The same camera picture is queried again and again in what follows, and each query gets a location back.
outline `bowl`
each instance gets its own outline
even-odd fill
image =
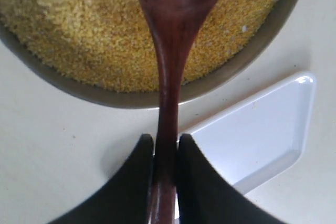
[[[207,76],[181,87],[180,103],[195,100],[241,73],[258,58],[262,51],[275,38],[285,24],[296,2],[297,0],[279,0],[255,36],[230,61]],[[0,40],[35,74],[54,87],[74,97],[115,108],[137,109],[158,107],[158,92],[116,93],[61,76],[55,69],[43,65],[1,23]]]

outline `white countertop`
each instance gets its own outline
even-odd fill
[[[301,159],[247,196],[290,224],[334,223],[336,209],[336,0],[299,0],[280,34],[242,74],[180,107],[180,127],[299,70],[318,81]],[[0,44],[0,223],[43,224],[102,186],[157,110],[106,108],[34,75]]]

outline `black plastic piece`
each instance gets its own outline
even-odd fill
[[[284,224],[223,180],[190,135],[180,138],[177,156],[180,224]]]
[[[142,135],[118,172],[84,203],[50,224],[148,224],[153,139]]]

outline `wooden spoon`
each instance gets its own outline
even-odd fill
[[[172,224],[176,195],[177,114],[182,74],[194,39],[217,0],[139,1],[153,37],[160,79],[159,126],[150,217],[151,223]]]

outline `white tray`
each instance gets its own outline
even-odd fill
[[[217,172],[246,194],[299,159],[315,88],[311,72],[296,73],[186,132]]]

